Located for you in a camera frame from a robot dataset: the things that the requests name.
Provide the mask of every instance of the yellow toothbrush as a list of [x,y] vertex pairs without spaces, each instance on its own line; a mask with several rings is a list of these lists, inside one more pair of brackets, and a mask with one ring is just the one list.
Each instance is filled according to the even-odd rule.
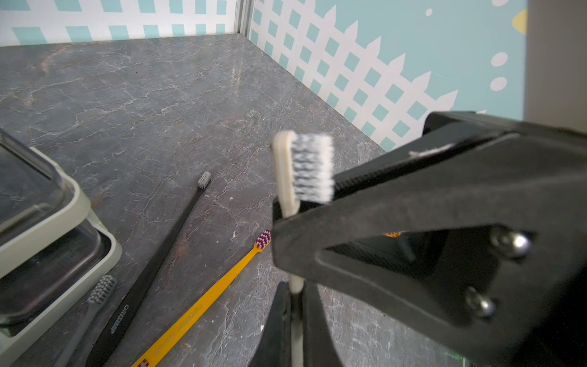
[[216,282],[169,330],[163,334],[135,363],[133,367],[155,367],[169,353],[181,337],[194,326],[195,322],[220,297],[222,292],[236,279],[247,264],[271,243],[271,231],[265,230],[257,240],[253,249],[239,261],[234,268]]

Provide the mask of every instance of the yellow shape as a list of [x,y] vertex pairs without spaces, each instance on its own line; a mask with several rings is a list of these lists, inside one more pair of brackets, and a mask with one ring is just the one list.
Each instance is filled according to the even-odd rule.
[[522,10],[518,15],[514,17],[514,20],[512,20],[512,25],[521,34],[527,34],[526,32],[528,30],[528,8]]
[[219,281],[208,289],[206,293],[189,309],[179,320],[173,324],[169,330],[163,334],[158,341],[155,342],[134,364],[133,367],[155,367],[161,362],[163,357],[169,353],[181,337],[194,326],[195,322],[206,312],[206,310],[220,297],[220,295],[228,288],[230,283],[236,279],[237,275],[247,266],[247,264],[257,255],[262,249],[253,247],[251,252],[247,254],[241,261],[239,261],[234,268],[230,269],[228,273],[224,274]]

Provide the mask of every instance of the white dot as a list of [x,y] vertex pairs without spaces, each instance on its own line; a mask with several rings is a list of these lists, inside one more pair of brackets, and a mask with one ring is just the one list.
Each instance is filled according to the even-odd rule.
[[500,76],[498,78],[495,78],[491,81],[491,90],[494,91],[498,91],[498,90],[502,90],[503,88],[505,88],[505,86],[507,85],[508,80],[506,78],[504,78],[503,76]]
[[508,54],[505,52],[498,52],[491,58],[491,64],[493,66],[501,66],[508,60]]

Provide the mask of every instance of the teal wallpaper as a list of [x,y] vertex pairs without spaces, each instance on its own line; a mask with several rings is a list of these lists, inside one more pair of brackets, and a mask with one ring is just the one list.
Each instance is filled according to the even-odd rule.
[[[512,20],[526,0],[315,1],[321,17],[336,5],[335,27],[342,32],[359,21],[360,46],[381,36],[378,58],[384,63],[405,53],[406,79],[432,70],[426,89],[432,98],[458,89],[454,110],[522,118],[526,36]],[[490,60],[500,52],[507,62],[495,67]],[[500,77],[507,85],[495,93],[488,87]]]
[[389,151],[438,110],[522,118],[526,0],[256,0],[249,39]]
[[0,46],[232,33],[237,0],[0,0]]

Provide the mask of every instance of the black toothbrush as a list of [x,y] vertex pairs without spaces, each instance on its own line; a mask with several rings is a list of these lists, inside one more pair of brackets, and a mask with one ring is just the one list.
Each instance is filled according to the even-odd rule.
[[102,333],[98,336],[98,340],[94,344],[94,347],[90,351],[90,355],[87,357],[86,367],[102,367],[108,358],[112,355],[124,334],[128,330],[134,316],[141,307],[151,284],[155,280],[159,269],[163,265],[169,250],[173,246],[177,239],[181,228],[183,227],[185,220],[191,213],[191,209],[194,207],[195,202],[198,201],[200,195],[204,192],[208,183],[210,182],[210,172],[206,171],[202,174],[202,177],[198,180],[198,188],[195,191],[194,196],[191,198],[190,203],[185,207],[183,213],[177,219],[155,254],[151,257],[151,260],[147,263],[143,272],[135,280],[132,287],[116,309],[113,315],[104,326]]

